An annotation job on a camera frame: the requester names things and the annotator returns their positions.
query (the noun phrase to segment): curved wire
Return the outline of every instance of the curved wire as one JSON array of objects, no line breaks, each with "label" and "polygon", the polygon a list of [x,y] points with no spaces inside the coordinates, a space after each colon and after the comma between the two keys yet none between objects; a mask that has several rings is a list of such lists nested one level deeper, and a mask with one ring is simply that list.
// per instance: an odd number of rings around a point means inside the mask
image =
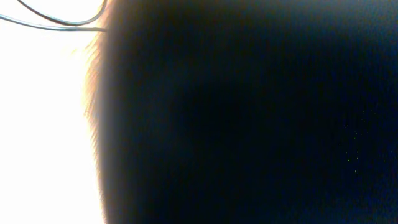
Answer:
[{"label": "curved wire", "polygon": [[43,17],[46,20],[55,22],[57,24],[61,24],[61,25],[65,25],[65,26],[74,26],[74,27],[56,27],[56,26],[45,26],[45,25],[40,25],[40,24],[34,24],[31,22],[26,22],[26,21],[22,21],[22,20],[18,20],[15,18],[11,18],[5,15],[0,14],[0,19],[8,21],[8,22],[13,22],[15,24],[19,24],[22,26],[27,26],[27,27],[32,27],[32,28],[36,28],[36,29],[43,29],[43,30],[52,30],[52,31],[94,31],[94,32],[106,32],[105,28],[97,28],[97,27],[79,27],[79,26],[83,26],[89,23],[94,22],[95,20],[97,20],[98,18],[100,18],[102,16],[102,14],[104,13],[105,9],[106,9],[106,5],[107,5],[107,0],[103,0],[101,9],[99,10],[99,13],[97,13],[97,15],[95,15],[94,17],[92,17],[91,19],[88,19],[86,21],[81,21],[81,22],[69,22],[69,21],[64,21],[62,19],[58,19],[49,15],[46,15],[44,13],[41,13],[35,9],[33,9],[32,7],[30,7],[28,4],[26,4],[23,0],[17,0],[19,3],[21,3],[23,6],[25,6],[28,10],[32,11],[33,13],[37,14],[40,17]]}]

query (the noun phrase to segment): black surface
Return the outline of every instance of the black surface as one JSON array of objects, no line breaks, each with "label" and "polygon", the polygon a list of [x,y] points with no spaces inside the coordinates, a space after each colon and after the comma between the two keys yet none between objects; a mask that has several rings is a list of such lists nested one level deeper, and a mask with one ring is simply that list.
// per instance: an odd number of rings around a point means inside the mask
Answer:
[{"label": "black surface", "polygon": [[210,2],[116,4],[109,224],[396,222],[397,29],[364,4],[368,25],[344,4]]}]

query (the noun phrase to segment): cord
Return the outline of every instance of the cord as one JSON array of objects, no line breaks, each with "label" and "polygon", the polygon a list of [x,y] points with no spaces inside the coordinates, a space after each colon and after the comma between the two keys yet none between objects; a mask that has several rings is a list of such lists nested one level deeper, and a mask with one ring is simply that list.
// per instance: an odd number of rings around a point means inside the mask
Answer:
[{"label": "cord", "polygon": [[32,11],[33,13],[37,14],[40,17],[43,17],[46,20],[55,22],[57,24],[65,25],[65,26],[73,26],[73,27],[56,27],[56,26],[45,26],[45,25],[40,25],[40,24],[33,24],[31,22],[26,22],[26,21],[21,21],[18,19],[14,19],[5,15],[0,14],[0,19],[8,21],[8,22],[13,22],[15,24],[19,24],[22,26],[27,26],[27,27],[32,27],[36,29],[43,29],[43,30],[52,30],[52,31],[95,31],[95,32],[106,32],[105,28],[97,28],[97,27],[79,27],[82,25],[89,24],[91,22],[94,22],[98,18],[102,16],[102,14],[105,11],[106,5],[107,5],[107,0],[103,0],[102,7],[99,10],[99,13],[92,17],[91,19],[88,19],[86,21],[81,21],[81,22],[69,22],[69,21],[64,21],[61,19],[57,19],[55,17],[46,15],[44,13],[41,13],[32,7],[30,7],[28,4],[26,4],[23,0],[17,0],[19,3],[21,3],[23,6],[25,6],[28,10]]}]

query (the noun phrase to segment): dark fabric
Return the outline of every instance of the dark fabric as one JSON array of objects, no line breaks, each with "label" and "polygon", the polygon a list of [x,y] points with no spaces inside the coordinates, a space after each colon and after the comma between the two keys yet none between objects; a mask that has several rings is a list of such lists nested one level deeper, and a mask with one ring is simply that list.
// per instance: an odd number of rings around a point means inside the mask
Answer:
[{"label": "dark fabric", "polygon": [[109,223],[391,222],[398,35],[199,5],[116,7],[99,99]]}]

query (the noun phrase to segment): cable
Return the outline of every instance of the cable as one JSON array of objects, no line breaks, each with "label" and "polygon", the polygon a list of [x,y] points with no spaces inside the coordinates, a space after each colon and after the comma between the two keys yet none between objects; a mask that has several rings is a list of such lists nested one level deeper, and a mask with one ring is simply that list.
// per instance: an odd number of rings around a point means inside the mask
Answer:
[{"label": "cable", "polygon": [[69,22],[69,21],[64,21],[61,19],[57,19],[55,17],[46,15],[44,13],[41,13],[35,9],[33,9],[32,7],[30,7],[28,4],[26,4],[23,0],[17,0],[19,3],[21,3],[23,6],[25,6],[28,10],[32,11],[33,13],[37,14],[40,17],[43,17],[46,20],[55,22],[57,24],[61,24],[61,25],[65,25],[65,26],[73,26],[73,27],[56,27],[56,26],[45,26],[45,25],[40,25],[40,24],[33,24],[31,22],[26,22],[26,21],[21,21],[18,19],[14,19],[5,15],[0,14],[0,19],[8,21],[8,22],[13,22],[15,24],[19,24],[22,26],[27,26],[27,27],[32,27],[32,28],[36,28],[36,29],[43,29],[43,30],[52,30],[52,31],[94,31],[94,32],[106,32],[105,28],[97,28],[97,27],[79,27],[82,25],[86,25],[89,23],[94,22],[95,20],[97,20],[98,18],[100,18],[102,16],[102,14],[105,11],[106,5],[107,5],[107,0],[103,0],[102,3],[102,7],[99,10],[99,13],[97,13],[97,15],[95,15],[94,17],[92,17],[91,19],[88,19],[86,21],[81,21],[81,22]]}]

